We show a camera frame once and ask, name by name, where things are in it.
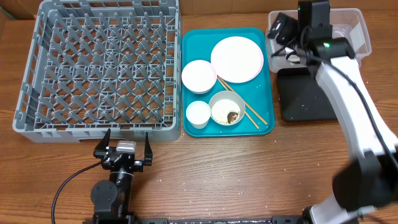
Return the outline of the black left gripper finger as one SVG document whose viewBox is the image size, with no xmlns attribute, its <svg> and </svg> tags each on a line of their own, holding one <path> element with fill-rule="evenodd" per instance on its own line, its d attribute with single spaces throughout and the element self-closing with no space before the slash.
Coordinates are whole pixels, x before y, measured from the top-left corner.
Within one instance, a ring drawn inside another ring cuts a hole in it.
<svg viewBox="0 0 398 224">
<path fill-rule="evenodd" d="M 103 139 L 97 144 L 95 147 L 95 150 L 93 152 L 93 155 L 97 159 L 104 159 L 105 156 L 107 155 L 107 147 L 109 146 L 109 140 L 110 140 L 110 135 L 111 135 L 111 129 L 109 128 Z"/>
<path fill-rule="evenodd" d="M 146 133 L 145 147 L 144 147 L 144 166 L 151 166 L 153 160 L 153 152 L 149 142 L 149 135 Z"/>
</svg>

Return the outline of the white plastic cup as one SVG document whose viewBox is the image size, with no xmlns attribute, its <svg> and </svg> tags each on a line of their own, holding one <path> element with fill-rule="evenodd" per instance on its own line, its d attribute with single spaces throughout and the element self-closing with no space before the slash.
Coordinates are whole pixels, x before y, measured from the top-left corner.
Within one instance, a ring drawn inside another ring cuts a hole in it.
<svg viewBox="0 0 398 224">
<path fill-rule="evenodd" d="M 211 117 L 209 105 L 204 101 L 194 101 L 186 108 L 186 117 L 196 129 L 203 129 Z"/>
</svg>

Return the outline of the white rice pile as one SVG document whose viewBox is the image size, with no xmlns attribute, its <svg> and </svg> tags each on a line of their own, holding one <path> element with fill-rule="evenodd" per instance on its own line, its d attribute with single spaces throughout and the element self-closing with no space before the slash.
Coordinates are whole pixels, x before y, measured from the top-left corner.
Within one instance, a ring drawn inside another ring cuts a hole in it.
<svg viewBox="0 0 398 224">
<path fill-rule="evenodd" d="M 229 126 L 232 124 L 228 124 L 227 115 L 231 111 L 239 113 L 239 118 L 240 118 L 240 108 L 239 108 L 238 104 L 232 100 L 223 99 L 223 100 L 217 101 L 213 105 L 213 107 L 211 108 L 211 116 L 217 123 L 225 125 L 225 126 Z"/>
</svg>

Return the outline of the grey small bowl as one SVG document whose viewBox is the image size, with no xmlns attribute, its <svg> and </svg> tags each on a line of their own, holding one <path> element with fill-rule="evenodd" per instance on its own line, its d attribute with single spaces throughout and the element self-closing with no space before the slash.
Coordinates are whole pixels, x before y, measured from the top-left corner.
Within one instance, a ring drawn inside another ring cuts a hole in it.
<svg viewBox="0 0 398 224">
<path fill-rule="evenodd" d="M 229 100 L 234 101 L 235 103 L 238 104 L 238 106 L 240 108 L 240 118 L 238 119 L 238 121 L 236 123 L 229 125 L 229 126 L 233 126 L 233 125 L 239 123 L 242 120 L 243 116 L 245 115 L 246 105 L 244 104 L 243 99 L 237 93 L 234 93 L 232 91 L 221 91 L 221 92 L 216 93 L 215 95 L 212 96 L 212 98 L 209 102 L 210 110 L 217 101 L 223 100 L 223 99 L 229 99 Z"/>
</svg>

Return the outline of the brown food scrap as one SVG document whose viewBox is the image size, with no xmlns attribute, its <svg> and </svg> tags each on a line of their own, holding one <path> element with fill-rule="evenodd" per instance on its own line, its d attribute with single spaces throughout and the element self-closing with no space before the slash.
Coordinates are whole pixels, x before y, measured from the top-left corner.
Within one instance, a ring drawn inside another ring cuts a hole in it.
<svg viewBox="0 0 398 224">
<path fill-rule="evenodd" d="M 231 111 L 227 115 L 227 122 L 228 124 L 233 124 L 239 118 L 239 113 Z"/>
</svg>

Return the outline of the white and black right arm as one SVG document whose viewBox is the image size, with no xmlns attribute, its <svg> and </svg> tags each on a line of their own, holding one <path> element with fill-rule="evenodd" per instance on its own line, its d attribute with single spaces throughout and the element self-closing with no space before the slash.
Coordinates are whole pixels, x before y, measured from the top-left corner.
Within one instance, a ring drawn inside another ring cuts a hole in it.
<svg viewBox="0 0 398 224">
<path fill-rule="evenodd" d="M 337 119 L 349 164 L 332 194 L 303 211 L 299 223 L 355 223 L 397 200 L 397 136 L 377 111 L 359 71 L 370 54 L 358 9 L 332 9 L 328 1 L 300 1 L 273 11 L 267 30 L 269 68 L 277 74 L 285 121 Z"/>
</svg>

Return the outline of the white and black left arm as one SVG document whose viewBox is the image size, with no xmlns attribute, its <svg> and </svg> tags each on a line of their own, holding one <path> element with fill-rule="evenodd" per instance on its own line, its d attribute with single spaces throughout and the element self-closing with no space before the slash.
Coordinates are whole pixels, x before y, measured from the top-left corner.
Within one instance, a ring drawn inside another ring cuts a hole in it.
<svg viewBox="0 0 398 224">
<path fill-rule="evenodd" d="M 101 160 L 102 168 L 109 170 L 109 179 L 97 182 L 91 190 L 93 223 L 140 223 L 137 215 L 129 211 L 129 200 L 134 173 L 152 165 L 149 135 L 145 134 L 142 160 L 135 158 L 134 141 L 119 141 L 114 147 L 109 145 L 110 135 L 111 131 L 107 130 L 93 153 L 95 158 Z"/>
</svg>

